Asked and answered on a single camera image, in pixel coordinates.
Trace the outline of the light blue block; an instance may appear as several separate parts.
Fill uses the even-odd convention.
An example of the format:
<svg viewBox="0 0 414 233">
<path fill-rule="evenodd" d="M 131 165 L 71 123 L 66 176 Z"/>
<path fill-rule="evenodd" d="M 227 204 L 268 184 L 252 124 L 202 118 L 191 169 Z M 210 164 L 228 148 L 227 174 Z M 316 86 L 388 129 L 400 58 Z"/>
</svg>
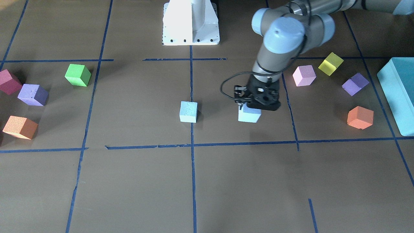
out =
<svg viewBox="0 0 414 233">
<path fill-rule="evenodd" d="M 238 121 L 257 123 L 257 121 L 261 117 L 261 114 L 261 109 L 250 108 L 247 106 L 247 103 L 244 103 L 239 106 Z"/>
<path fill-rule="evenodd" d="M 181 101 L 179 118 L 180 122 L 196 123 L 198 117 L 198 103 Z"/>
</svg>

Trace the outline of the maroon foam block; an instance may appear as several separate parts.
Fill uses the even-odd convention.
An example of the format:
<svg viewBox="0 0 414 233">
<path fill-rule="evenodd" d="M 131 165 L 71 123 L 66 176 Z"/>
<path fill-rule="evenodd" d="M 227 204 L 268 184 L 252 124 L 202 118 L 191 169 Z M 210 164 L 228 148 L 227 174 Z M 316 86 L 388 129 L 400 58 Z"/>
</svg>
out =
<svg viewBox="0 0 414 233">
<path fill-rule="evenodd" d="M 9 70 L 4 69 L 0 72 L 0 90 L 7 95 L 11 95 L 22 89 L 19 79 Z"/>
</svg>

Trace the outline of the purple foam block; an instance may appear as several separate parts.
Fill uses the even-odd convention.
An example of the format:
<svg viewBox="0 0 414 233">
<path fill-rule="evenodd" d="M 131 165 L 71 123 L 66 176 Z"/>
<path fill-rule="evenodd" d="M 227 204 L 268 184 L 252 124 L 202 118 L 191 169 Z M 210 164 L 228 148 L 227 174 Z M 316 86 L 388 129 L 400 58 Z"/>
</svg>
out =
<svg viewBox="0 0 414 233">
<path fill-rule="evenodd" d="M 342 88 L 350 96 L 354 96 L 368 84 L 369 81 L 361 73 L 356 73 L 342 85 Z"/>
<path fill-rule="evenodd" d="M 44 106 L 49 93 L 38 84 L 23 84 L 18 99 L 31 106 Z"/>
</svg>

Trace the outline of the teal plastic bin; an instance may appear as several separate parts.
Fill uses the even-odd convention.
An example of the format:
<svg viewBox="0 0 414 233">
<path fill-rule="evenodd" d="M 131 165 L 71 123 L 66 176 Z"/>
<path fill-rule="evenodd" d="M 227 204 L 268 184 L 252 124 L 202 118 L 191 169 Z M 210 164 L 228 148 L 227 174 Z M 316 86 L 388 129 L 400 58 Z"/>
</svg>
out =
<svg viewBox="0 0 414 233">
<path fill-rule="evenodd" d="M 393 57 L 377 73 L 402 136 L 414 135 L 414 58 Z"/>
</svg>

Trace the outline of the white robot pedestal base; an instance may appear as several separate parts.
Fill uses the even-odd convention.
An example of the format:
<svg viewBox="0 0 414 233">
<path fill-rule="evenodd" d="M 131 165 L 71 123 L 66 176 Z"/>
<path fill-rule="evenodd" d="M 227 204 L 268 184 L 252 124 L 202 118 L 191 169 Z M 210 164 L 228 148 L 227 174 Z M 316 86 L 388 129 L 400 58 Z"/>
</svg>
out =
<svg viewBox="0 0 414 233">
<path fill-rule="evenodd" d="M 170 0 L 164 4 L 162 45 L 209 46 L 220 43 L 216 3 Z"/>
</svg>

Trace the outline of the pink foam block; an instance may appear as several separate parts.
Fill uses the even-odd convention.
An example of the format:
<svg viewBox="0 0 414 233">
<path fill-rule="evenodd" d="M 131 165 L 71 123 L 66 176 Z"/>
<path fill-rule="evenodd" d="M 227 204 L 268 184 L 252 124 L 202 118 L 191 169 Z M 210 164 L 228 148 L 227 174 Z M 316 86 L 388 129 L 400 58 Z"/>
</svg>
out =
<svg viewBox="0 0 414 233">
<path fill-rule="evenodd" d="M 312 65 L 298 66 L 292 76 L 297 87 L 311 85 L 317 77 Z"/>
</svg>

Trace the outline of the green foam block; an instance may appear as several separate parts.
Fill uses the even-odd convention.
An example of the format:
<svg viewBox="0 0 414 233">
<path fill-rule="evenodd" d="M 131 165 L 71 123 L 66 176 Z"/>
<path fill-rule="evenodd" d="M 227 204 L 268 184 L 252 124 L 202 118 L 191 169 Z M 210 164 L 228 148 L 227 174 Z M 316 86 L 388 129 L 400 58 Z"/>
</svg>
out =
<svg viewBox="0 0 414 233">
<path fill-rule="evenodd" d="M 87 87 L 91 73 L 85 65 L 69 64 L 64 77 L 74 86 Z"/>
</svg>

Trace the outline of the yellow foam block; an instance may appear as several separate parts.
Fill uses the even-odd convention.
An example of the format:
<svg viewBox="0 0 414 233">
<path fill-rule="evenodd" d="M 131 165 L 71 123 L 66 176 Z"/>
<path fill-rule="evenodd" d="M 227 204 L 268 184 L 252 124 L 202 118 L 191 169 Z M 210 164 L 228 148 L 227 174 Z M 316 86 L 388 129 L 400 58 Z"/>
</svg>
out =
<svg viewBox="0 0 414 233">
<path fill-rule="evenodd" d="M 324 74 L 330 76 L 332 75 L 337 68 L 343 63 L 343 59 L 331 52 L 323 62 L 318 66 L 318 69 L 324 72 Z"/>
</svg>

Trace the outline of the orange foam block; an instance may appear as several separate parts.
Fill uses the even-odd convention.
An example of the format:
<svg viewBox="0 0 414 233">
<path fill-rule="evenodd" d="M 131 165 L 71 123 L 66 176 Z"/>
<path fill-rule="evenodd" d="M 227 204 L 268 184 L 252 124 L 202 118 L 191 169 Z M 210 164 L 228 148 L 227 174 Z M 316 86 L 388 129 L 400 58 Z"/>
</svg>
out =
<svg viewBox="0 0 414 233">
<path fill-rule="evenodd" d="M 29 118 L 10 116 L 7 120 L 3 132 L 16 138 L 33 139 L 38 124 Z"/>
<path fill-rule="evenodd" d="M 357 106 L 348 112 L 347 124 L 357 129 L 366 129 L 374 123 L 374 111 Z"/>
</svg>

